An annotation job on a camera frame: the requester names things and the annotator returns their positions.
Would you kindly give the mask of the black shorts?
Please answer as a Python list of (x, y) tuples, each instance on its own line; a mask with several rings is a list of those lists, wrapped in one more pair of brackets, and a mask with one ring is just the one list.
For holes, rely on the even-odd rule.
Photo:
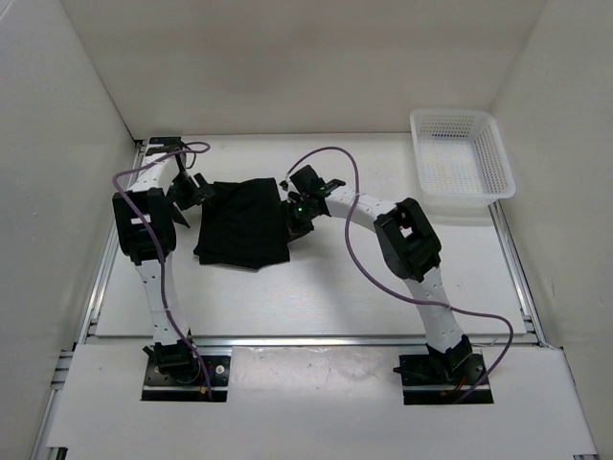
[(193, 254), (202, 265), (259, 270), (290, 261), (288, 230), (275, 179), (215, 182), (202, 210)]

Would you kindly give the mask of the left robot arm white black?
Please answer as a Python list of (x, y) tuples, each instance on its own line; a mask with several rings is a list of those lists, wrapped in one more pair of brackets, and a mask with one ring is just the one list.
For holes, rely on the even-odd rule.
[(189, 154), (185, 148), (155, 153), (140, 167), (116, 172), (112, 208), (120, 248), (133, 263), (148, 303), (153, 336), (145, 352), (160, 374), (209, 393), (210, 372), (182, 315), (172, 275), (175, 226), (188, 226), (182, 211), (208, 197), (202, 175), (188, 173)]

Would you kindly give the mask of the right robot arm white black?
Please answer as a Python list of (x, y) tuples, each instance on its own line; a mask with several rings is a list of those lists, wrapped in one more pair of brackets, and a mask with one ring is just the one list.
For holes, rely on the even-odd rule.
[(339, 180), (318, 190), (290, 191), (283, 202), (289, 236), (314, 230), (320, 216), (343, 219), (372, 231), (388, 269), (407, 286), (422, 321), (428, 358), (426, 374), (444, 383), (460, 379), (473, 354), (443, 287), (442, 244), (420, 205), (407, 198), (381, 200), (356, 192)]

